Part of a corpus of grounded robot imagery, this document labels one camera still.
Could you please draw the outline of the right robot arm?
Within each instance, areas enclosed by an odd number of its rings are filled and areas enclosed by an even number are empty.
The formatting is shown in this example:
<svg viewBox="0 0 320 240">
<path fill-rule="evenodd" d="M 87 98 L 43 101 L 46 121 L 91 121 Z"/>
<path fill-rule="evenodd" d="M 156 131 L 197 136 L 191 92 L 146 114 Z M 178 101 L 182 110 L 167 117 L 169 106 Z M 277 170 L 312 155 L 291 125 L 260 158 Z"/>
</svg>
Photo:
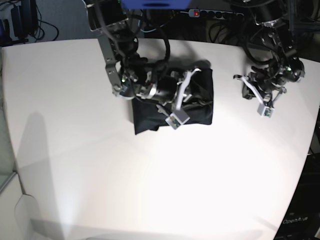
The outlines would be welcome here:
<svg viewBox="0 0 320 240">
<path fill-rule="evenodd" d="M 208 65 L 170 64 L 169 39 L 158 25 L 155 29 L 164 41 L 164 57 L 149 61 L 138 54 L 138 32 L 131 30 L 129 20 L 146 24 L 151 20 L 127 15 L 118 0 L 86 0 L 84 6 L 90 30 L 101 33 L 98 42 L 112 93 L 131 102 L 136 134 L 164 126 L 178 129 L 212 123 L 213 72 Z"/>
</svg>

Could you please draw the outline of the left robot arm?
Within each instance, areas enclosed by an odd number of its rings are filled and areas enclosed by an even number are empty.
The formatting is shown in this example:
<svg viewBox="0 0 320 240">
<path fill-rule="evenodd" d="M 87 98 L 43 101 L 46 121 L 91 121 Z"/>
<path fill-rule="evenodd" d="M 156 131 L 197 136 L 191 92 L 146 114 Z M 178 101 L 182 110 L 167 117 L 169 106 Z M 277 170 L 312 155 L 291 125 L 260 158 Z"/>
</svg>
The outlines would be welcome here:
<svg viewBox="0 0 320 240">
<path fill-rule="evenodd" d="M 234 75 L 242 81 L 242 97 L 256 98 L 260 116 L 271 117 L 275 102 L 286 94 L 286 83 L 297 83 L 305 76 L 305 67 L 297 56 L 297 47 L 285 19 L 286 5 L 282 0 L 235 0 L 233 6 L 248 9 L 251 16 L 241 27 L 241 46 L 246 56 L 255 64 L 247 75 Z M 254 39 L 269 51 L 270 59 L 258 60 L 250 50 Z"/>
</svg>

